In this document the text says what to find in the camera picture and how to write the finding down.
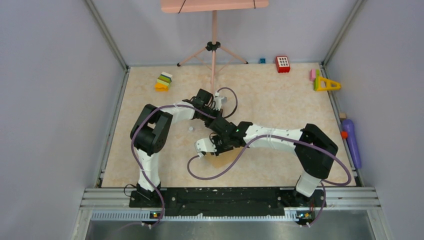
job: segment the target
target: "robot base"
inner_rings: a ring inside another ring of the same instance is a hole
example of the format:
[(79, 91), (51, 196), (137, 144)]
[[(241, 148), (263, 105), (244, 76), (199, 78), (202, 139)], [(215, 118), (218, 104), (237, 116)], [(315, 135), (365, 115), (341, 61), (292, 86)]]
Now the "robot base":
[[(288, 207), (319, 208), (324, 195), (315, 190), (310, 198), (300, 197), (289, 187), (168, 187), (160, 188), (160, 193), (166, 216), (205, 217), (283, 216)], [(148, 199), (132, 191), (129, 207), (160, 208), (161, 201), (155, 195)]]

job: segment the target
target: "red lego brick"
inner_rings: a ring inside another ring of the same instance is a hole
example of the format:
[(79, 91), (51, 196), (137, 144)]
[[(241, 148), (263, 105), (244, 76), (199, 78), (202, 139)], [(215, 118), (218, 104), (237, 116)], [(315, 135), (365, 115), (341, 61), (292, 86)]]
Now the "red lego brick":
[(287, 56), (276, 56), (275, 65), (277, 66), (277, 72), (279, 73), (290, 72), (290, 63)]

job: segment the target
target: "wooden block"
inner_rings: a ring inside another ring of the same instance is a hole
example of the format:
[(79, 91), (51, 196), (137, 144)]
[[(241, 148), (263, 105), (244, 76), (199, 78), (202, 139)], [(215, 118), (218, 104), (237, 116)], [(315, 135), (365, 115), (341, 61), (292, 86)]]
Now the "wooden block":
[(317, 77), (317, 71), (315, 69), (311, 69), (309, 73), (309, 80), (313, 82), (315, 81), (316, 77)]
[(338, 118), (340, 119), (340, 121), (343, 121), (343, 120), (347, 119), (348, 116), (344, 112), (339, 112), (338, 113)]

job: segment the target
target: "metal floor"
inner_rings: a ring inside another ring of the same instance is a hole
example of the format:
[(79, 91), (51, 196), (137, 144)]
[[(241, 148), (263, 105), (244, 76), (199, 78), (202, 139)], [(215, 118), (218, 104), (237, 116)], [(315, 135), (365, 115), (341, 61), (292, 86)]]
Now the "metal floor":
[(149, 230), (125, 221), (91, 221), (86, 240), (374, 240), (367, 211), (324, 211), (311, 228), (293, 222), (167, 221)]

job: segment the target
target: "yellow triangle toy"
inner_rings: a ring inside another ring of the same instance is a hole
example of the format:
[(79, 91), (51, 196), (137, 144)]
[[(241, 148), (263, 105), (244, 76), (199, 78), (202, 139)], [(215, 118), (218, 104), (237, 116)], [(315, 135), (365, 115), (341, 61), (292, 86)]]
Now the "yellow triangle toy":
[(342, 85), (339, 82), (327, 79), (322, 76), (316, 76), (313, 83), (313, 90), (315, 91), (334, 91), (340, 90)]

